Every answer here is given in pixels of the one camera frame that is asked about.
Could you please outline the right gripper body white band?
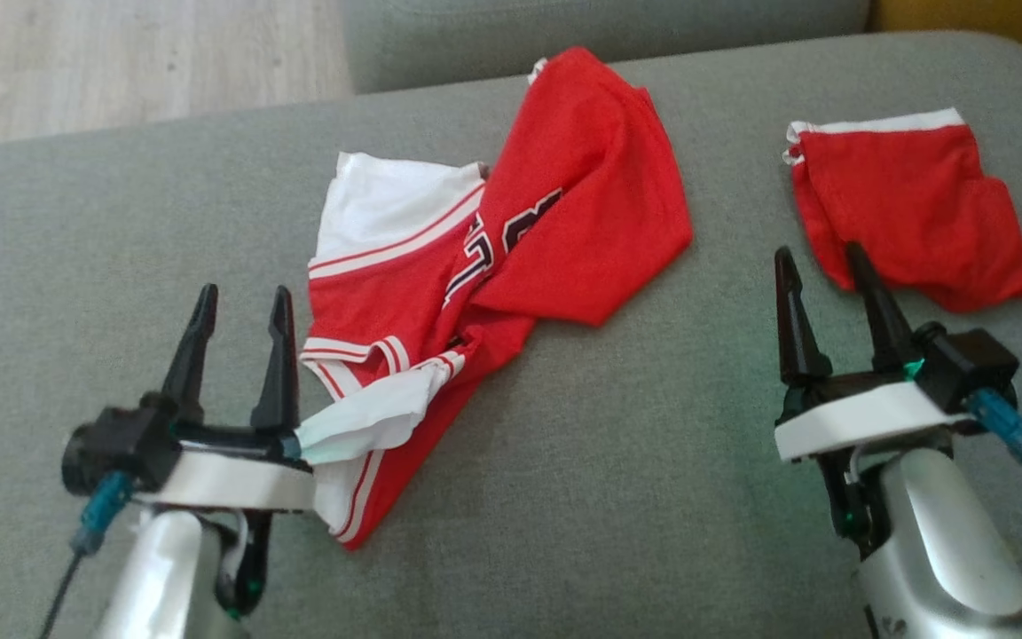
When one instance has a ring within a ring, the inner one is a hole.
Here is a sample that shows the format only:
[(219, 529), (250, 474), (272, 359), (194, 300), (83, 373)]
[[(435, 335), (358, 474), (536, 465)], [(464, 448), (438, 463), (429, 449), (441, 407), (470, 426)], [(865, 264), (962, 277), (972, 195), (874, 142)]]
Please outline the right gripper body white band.
[(784, 393), (774, 428), (783, 462), (973, 420), (962, 409), (945, 412), (914, 381), (883, 383), (843, 398), (816, 399), (815, 392), (789, 387)]

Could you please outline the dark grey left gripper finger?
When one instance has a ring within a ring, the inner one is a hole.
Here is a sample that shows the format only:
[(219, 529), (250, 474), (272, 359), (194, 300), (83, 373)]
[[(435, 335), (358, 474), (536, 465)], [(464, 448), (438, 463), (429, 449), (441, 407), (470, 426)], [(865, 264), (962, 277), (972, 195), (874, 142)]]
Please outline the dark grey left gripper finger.
[(289, 433), (299, 428), (301, 418), (295, 307), (291, 291), (285, 286), (276, 288), (268, 332), (271, 353), (250, 426), (260, 433)]
[(160, 392), (176, 405), (178, 420), (203, 420), (201, 387), (210, 338), (216, 327), (216, 284), (204, 284), (187, 322)]

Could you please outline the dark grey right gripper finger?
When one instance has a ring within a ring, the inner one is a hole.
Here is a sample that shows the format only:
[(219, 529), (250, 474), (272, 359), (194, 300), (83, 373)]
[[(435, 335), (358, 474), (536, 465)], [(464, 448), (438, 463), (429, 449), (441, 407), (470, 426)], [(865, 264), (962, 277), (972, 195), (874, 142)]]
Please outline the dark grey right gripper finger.
[(846, 244), (846, 259), (865, 306), (869, 338), (875, 349), (872, 368), (879, 373), (905, 373), (905, 368), (919, 360), (919, 351), (914, 347), (903, 312), (860, 242)]
[(820, 351), (802, 300), (803, 284), (790, 247), (775, 252), (775, 294), (780, 380), (787, 387), (806, 387), (834, 374)]

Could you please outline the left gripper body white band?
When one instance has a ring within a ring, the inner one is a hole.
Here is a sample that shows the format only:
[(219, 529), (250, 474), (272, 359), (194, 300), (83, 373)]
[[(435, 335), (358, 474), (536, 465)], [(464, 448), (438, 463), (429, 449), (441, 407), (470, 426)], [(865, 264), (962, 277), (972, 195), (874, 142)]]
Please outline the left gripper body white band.
[(179, 417), (165, 433), (178, 460), (160, 488), (138, 488), (138, 504), (258, 512), (305, 512), (315, 504), (312, 470), (285, 457), (275, 433)]

